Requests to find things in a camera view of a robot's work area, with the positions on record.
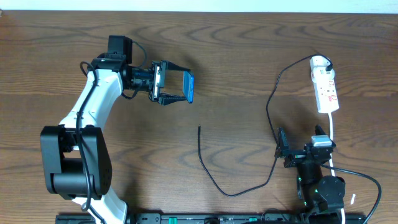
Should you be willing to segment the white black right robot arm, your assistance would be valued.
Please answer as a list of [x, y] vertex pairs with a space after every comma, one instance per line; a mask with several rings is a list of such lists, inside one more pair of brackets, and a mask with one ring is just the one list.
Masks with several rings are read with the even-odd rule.
[[331, 159], [335, 147], [319, 125], [315, 126], [315, 135], [302, 150], [290, 149], [284, 130], [278, 129], [275, 157], [284, 159], [285, 168], [297, 170], [299, 198], [313, 213], [340, 212], [344, 207], [344, 179], [323, 175], [321, 170], [321, 166]]

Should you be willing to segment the blue Galaxy smartphone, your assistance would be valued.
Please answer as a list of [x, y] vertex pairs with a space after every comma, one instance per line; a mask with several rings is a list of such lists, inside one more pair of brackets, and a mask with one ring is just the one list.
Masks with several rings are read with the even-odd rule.
[[194, 81], [194, 74], [188, 71], [183, 72], [182, 92], [189, 103], [193, 103]]

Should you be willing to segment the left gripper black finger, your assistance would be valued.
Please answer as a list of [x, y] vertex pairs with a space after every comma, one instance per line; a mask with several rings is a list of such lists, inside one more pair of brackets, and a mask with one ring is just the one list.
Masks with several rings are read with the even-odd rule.
[[161, 93], [160, 94], [160, 104], [162, 106], [166, 106], [169, 105], [171, 103], [175, 103], [178, 101], [186, 101], [186, 97], [185, 96], [179, 96], [179, 95], [172, 95], [172, 94], [168, 94], [168, 93]]
[[190, 72], [191, 71], [189, 68], [181, 67], [181, 66], [174, 64], [170, 61], [167, 61], [167, 70], [181, 71], [181, 72]]

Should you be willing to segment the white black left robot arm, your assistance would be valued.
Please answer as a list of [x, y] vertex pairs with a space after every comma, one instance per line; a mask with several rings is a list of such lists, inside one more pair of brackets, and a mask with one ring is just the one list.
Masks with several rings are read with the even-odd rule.
[[190, 69], [166, 60], [148, 69], [130, 64], [130, 56], [117, 52], [93, 59], [84, 69], [87, 83], [71, 112], [40, 134], [47, 190], [79, 204], [84, 212], [58, 215], [56, 223], [135, 223], [111, 186], [112, 165], [103, 136], [111, 108], [125, 89], [146, 91], [160, 105], [193, 101]]

